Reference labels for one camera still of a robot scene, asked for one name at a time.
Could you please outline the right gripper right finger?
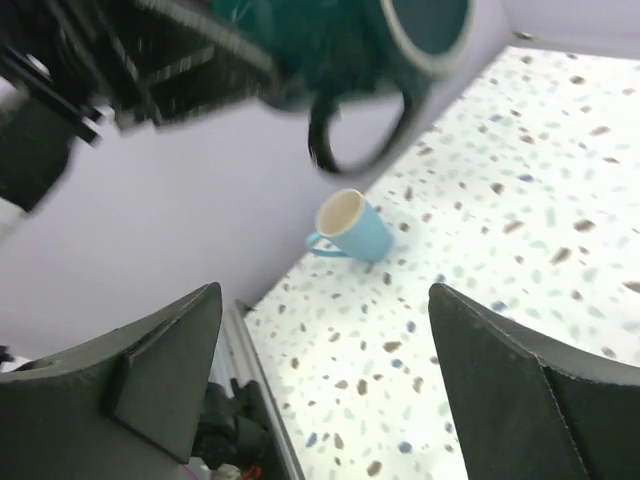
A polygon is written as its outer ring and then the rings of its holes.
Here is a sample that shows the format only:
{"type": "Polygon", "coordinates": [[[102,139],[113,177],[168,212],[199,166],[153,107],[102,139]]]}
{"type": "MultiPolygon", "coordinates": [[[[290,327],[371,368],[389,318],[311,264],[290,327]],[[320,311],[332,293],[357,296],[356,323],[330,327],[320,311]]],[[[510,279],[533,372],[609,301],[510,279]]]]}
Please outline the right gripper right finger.
{"type": "Polygon", "coordinates": [[[429,318],[471,479],[636,479],[639,370],[522,326],[442,283],[429,318]]]}

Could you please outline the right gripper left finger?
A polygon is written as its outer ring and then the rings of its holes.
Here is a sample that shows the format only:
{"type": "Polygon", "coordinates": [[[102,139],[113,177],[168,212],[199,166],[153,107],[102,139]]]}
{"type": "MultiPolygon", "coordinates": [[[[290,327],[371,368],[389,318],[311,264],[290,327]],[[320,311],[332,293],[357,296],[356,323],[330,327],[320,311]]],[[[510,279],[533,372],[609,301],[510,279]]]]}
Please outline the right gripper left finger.
{"type": "Polygon", "coordinates": [[[221,318],[221,288],[210,283],[2,374],[2,478],[178,478],[191,457],[221,318]]]}

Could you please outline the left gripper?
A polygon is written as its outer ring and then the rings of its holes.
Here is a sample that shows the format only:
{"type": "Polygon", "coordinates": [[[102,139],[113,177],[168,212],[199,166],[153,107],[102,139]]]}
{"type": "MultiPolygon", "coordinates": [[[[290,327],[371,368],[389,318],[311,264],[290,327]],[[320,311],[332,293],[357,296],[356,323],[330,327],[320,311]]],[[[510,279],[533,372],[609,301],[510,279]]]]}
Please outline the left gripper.
{"type": "Polygon", "coordinates": [[[171,125],[275,90],[275,61],[196,1],[4,1],[1,134],[56,125],[95,142],[100,108],[122,129],[171,125]]]}

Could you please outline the dark teal mug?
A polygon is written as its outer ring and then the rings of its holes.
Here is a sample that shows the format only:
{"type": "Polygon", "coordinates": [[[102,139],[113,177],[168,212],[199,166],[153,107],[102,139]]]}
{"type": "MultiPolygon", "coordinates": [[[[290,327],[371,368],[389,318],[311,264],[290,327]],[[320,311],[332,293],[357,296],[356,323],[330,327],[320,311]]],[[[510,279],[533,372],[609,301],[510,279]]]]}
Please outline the dark teal mug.
{"type": "Polygon", "coordinates": [[[271,53],[284,76],[264,102],[308,111],[315,166],[336,176],[380,164],[420,116],[436,81],[460,64],[472,30],[470,0],[213,1],[225,19],[271,53]],[[399,93],[403,110],[372,153],[346,167],[335,157],[330,122],[346,102],[399,93]]]}

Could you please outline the light blue mug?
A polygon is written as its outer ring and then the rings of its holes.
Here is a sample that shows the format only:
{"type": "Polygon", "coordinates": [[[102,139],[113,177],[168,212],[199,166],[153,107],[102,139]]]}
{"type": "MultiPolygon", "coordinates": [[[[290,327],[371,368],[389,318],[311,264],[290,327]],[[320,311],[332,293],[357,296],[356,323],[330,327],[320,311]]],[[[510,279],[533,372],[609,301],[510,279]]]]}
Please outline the light blue mug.
{"type": "Polygon", "coordinates": [[[393,237],[364,195],[343,189],[328,197],[315,217],[315,231],[305,245],[310,253],[328,258],[351,258],[365,263],[382,261],[393,237]]]}

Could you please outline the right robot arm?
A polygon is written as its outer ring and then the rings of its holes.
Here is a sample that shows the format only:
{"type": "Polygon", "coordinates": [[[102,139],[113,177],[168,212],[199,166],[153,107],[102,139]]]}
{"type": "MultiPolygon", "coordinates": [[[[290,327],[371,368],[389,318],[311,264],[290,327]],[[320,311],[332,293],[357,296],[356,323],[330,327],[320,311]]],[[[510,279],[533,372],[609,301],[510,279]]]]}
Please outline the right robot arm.
{"type": "MultiPolygon", "coordinates": [[[[467,475],[635,479],[639,370],[435,284],[428,312],[467,475]]],[[[191,458],[297,479],[255,381],[207,380],[218,284],[1,377],[5,479],[172,479],[191,458]]]]}

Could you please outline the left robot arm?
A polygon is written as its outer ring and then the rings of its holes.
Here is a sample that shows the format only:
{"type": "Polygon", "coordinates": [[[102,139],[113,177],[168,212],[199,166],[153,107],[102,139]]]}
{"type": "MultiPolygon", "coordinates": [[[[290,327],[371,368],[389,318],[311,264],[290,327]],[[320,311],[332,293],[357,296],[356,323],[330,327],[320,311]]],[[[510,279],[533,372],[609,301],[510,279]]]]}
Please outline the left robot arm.
{"type": "Polygon", "coordinates": [[[5,1],[1,232],[63,176],[103,109],[123,131],[178,125],[274,92],[274,58],[201,1],[5,1]]]}

